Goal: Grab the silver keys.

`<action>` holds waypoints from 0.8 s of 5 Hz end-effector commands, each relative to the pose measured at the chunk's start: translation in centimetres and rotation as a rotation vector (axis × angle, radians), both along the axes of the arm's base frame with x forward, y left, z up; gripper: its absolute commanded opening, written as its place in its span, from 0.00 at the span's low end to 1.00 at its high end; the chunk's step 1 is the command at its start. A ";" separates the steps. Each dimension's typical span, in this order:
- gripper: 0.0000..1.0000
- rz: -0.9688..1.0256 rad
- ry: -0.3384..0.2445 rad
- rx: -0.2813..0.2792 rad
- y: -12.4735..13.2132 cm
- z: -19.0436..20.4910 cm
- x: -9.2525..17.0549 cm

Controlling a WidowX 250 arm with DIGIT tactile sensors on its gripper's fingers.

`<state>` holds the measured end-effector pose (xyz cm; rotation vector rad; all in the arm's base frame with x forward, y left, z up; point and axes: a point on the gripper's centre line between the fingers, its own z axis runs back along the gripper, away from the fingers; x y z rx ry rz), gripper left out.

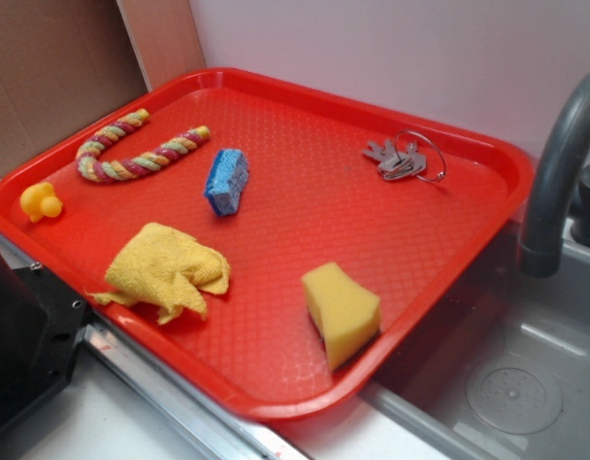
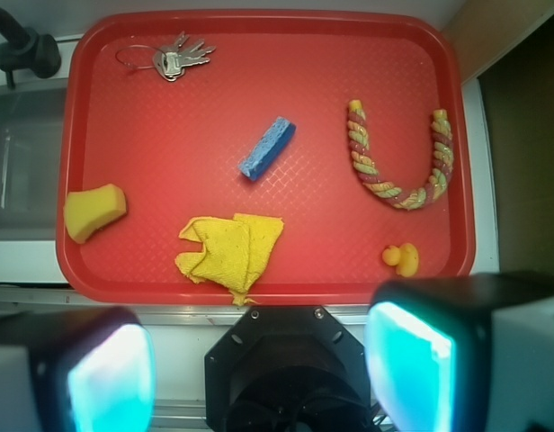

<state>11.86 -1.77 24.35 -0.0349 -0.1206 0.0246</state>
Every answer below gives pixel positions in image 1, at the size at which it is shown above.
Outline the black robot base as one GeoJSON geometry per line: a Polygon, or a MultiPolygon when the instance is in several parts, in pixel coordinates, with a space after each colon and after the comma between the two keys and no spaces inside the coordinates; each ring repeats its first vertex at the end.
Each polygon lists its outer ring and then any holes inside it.
{"type": "Polygon", "coordinates": [[[0,253],[0,436],[71,381],[87,302],[47,267],[0,253]]]}

